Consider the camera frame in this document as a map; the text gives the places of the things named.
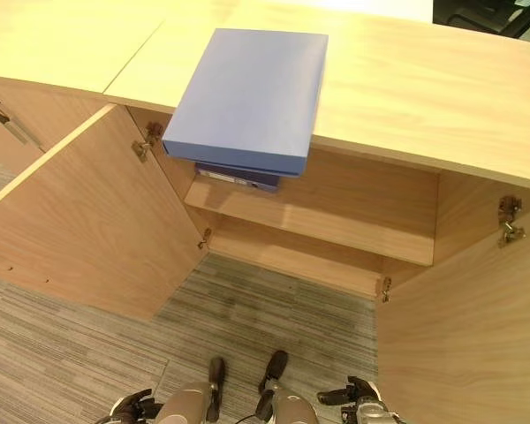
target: wood panel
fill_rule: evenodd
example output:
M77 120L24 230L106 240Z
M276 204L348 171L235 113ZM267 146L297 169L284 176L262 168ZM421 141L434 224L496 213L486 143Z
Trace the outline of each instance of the wood panel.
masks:
M210 243L213 253L373 298L382 257L225 216Z
M437 175L312 149L278 193L198 176L187 204L339 245L432 263Z
M49 150L107 102L55 87L0 79L0 111Z
M151 317L206 254L124 107L110 104L0 192L0 277Z
M517 217L530 212L530 189L458 172L442 172L435 227L435 263L489 234L498 232L500 237L497 210L499 200L505 195L522 199L523 210Z
M530 422L528 237L492 234L378 304L379 381L387 405L420 424Z
M101 93L164 14L156 2L0 1L0 77Z
M529 42L294 4L211 4L171 14L106 94L174 110L216 27L328 34L315 143L530 187ZM229 18L217 12L227 4Z
M0 124L0 163L18 174L31 165L43 152L32 143L22 143Z

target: blue folder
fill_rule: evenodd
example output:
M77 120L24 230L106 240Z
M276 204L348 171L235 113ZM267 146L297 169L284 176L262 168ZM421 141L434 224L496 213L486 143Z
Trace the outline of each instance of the blue folder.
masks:
M300 175L327 46L323 34L217 29L163 135L167 153Z

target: cable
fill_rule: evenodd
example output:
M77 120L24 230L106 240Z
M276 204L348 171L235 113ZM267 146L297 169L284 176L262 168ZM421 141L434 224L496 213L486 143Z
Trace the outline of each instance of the cable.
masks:
M242 418L241 420L237 421L236 424L239 424L241 421L249 420L250 418L253 418L255 416L254 413L251 415L247 415L246 417Z

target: black chair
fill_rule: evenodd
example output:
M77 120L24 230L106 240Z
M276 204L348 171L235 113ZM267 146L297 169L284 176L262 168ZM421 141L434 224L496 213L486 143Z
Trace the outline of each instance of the black chair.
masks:
M511 0L434 0L434 23L519 38L530 27L530 5Z

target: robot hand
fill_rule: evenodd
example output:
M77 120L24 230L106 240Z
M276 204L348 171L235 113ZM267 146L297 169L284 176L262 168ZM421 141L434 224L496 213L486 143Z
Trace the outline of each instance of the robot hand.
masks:
M349 375L350 383L345 389L321 391L316 396L324 405L344 405L342 407L342 422L344 424L397 424L402 421L395 413L390 413L382 402L377 387L366 380Z
M110 415L99 419L95 424L140 424L155 418L163 405L156 404L148 396L151 396L151 389L120 398L112 406Z

